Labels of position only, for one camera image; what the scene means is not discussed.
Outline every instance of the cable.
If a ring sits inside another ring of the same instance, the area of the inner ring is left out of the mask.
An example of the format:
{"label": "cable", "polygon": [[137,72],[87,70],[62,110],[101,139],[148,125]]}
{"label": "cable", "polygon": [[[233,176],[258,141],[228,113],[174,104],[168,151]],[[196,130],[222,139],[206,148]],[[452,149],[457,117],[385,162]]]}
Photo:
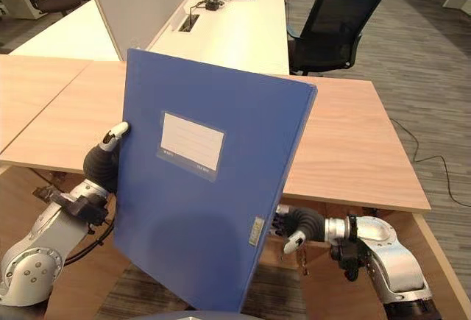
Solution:
{"label": "cable", "polygon": [[34,174],[36,174],[38,177],[40,177],[42,180],[47,182],[49,185],[54,186],[58,191],[63,193],[61,189],[59,189],[51,180],[48,180],[47,178],[43,177],[41,174],[39,174],[37,171],[35,171],[33,168],[29,168],[30,171],[32,171]]}
{"label": "cable", "polygon": [[[190,18],[189,18],[189,21],[188,21],[188,27],[186,28],[186,30],[188,30],[188,32],[190,32],[191,26],[192,26],[192,25],[191,25],[191,19],[192,19],[191,11],[192,11],[192,9],[197,9],[197,8],[201,8],[201,9],[202,9],[202,7],[200,7],[200,6],[203,5],[203,4],[206,4],[208,1],[210,1],[210,0],[201,0],[201,1],[198,1],[198,2],[197,2],[195,5],[193,5],[192,7],[190,7],[190,13],[189,13]],[[218,2],[219,2],[219,6],[223,6],[223,5],[224,5],[224,2],[223,2],[223,1],[218,0]]]}
{"label": "cable", "polygon": [[393,119],[393,118],[391,118],[391,121],[396,123],[402,130],[407,132],[414,139],[414,141],[416,143],[414,154],[412,155],[411,162],[412,163],[421,163],[421,162],[425,162],[426,160],[433,160],[435,158],[440,158],[443,162],[443,165],[445,166],[445,173],[447,174],[448,195],[450,195],[450,198],[454,202],[456,202],[458,205],[465,206],[465,207],[471,207],[471,205],[467,205],[463,202],[460,202],[457,199],[455,199],[455,197],[453,196],[453,194],[451,192],[451,186],[450,186],[450,174],[448,173],[448,166],[447,166],[447,161],[445,160],[445,158],[442,155],[437,154],[437,155],[434,155],[434,156],[430,156],[430,157],[426,157],[426,158],[422,158],[421,160],[418,160],[417,159],[417,152],[419,151],[419,147],[420,147],[419,140],[417,140],[417,138],[414,136],[414,134],[412,132],[410,132],[409,130],[407,130],[399,121],[397,121],[396,119]]}
{"label": "cable", "polygon": [[287,9],[286,15],[287,15],[287,19],[288,19],[288,22],[287,22],[287,23],[288,23],[288,25],[289,25],[289,0],[286,0],[286,9]]}
{"label": "cable", "polygon": [[75,263],[76,261],[80,260],[82,257],[86,256],[89,252],[91,252],[97,245],[103,245],[103,241],[111,234],[113,231],[113,228],[115,226],[115,218],[111,220],[110,224],[108,225],[107,229],[102,233],[102,235],[99,236],[93,243],[90,245],[86,246],[82,250],[80,250],[78,253],[67,257],[64,262],[64,266],[71,265],[72,263]]}

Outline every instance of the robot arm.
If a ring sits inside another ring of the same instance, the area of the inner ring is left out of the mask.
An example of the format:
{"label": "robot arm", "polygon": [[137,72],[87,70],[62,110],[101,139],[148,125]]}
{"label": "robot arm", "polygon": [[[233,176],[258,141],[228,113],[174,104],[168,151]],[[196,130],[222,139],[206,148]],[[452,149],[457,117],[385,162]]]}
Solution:
{"label": "robot arm", "polygon": [[349,281],[355,281],[358,268],[366,266],[388,319],[442,318],[416,258],[398,241],[394,228],[382,219],[324,219],[314,210],[294,208],[286,212],[282,206],[277,210],[274,227],[277,234],[289,235],[286,254],[306,240],[328,242],[330,256],[339,262]]}
{"label": "robot arm", "polygon": [[0,306],[28,307],[49,298],[72,249],[90,226],[105,221],[107,198],[116,192],[116,148],[126,122],[112,128],[85,158],[85,180],[70,193],[52,194],[31,232],[1,260]]}

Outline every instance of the wooden desk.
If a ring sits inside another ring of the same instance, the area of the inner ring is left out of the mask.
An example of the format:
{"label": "wooden desk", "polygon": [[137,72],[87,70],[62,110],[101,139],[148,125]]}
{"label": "wooden desk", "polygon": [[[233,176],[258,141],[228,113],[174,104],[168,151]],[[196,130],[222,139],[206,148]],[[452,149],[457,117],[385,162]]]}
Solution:
{"label": "wooden desk", "polygon": [[90,63],[0,55],[0,152]]}
{"label": "wooden desk", "polygon": [[[89,65],[0,154],[0,161],[81,173],[88,150],[121,120],[124,75],[124,63]],[[319,95],[285,195],[307,206],[314,200],[390,210],[430,210],[372,83],[302,79],[316,83]]]}

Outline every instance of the white desk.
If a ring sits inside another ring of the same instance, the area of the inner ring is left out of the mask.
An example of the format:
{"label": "white desk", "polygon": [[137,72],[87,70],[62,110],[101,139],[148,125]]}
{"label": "white desk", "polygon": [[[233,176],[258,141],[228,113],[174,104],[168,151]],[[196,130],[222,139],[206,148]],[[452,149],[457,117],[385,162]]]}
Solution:
{"label": "white desk", "polygon": [[[200,0],[188,0],[185,11]],[[152,51],[262,74],[288,74],[284,0],[228,0],[201,16],[191,32],[167,28]],[[12,54],[117,60],[96,7],[89,1]]]}

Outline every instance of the blue binder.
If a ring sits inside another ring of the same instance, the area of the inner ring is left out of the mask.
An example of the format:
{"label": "blue binder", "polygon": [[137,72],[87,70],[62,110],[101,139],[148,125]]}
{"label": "blue binder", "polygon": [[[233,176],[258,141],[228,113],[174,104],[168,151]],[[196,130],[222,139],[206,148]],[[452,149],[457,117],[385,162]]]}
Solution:
{"label": "blue binder", "polygon": [[130,49],[116,246],[195,308],[240,311],[315,96]]}

